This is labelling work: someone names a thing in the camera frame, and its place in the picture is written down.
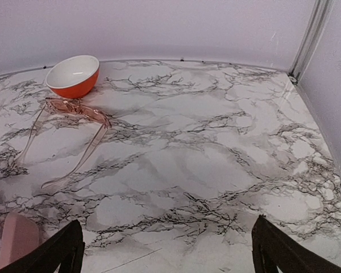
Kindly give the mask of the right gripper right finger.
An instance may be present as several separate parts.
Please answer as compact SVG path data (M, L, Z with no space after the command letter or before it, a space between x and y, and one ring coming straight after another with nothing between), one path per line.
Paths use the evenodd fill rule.
M255 272L341 272L341 267L301 246L264 215L258 216L251 235Z

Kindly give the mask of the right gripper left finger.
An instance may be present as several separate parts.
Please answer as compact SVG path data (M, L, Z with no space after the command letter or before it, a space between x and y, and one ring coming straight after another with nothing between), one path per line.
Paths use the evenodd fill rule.
M0 269L1 273L78 273L85 242L79 221L74 220L24 257Z

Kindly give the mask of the pink hard glasses case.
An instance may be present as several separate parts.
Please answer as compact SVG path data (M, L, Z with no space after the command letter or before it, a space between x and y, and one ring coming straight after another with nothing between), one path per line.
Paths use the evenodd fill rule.
M39 245L39 227L25 216L11 212L0 221L0 269L29 254Z

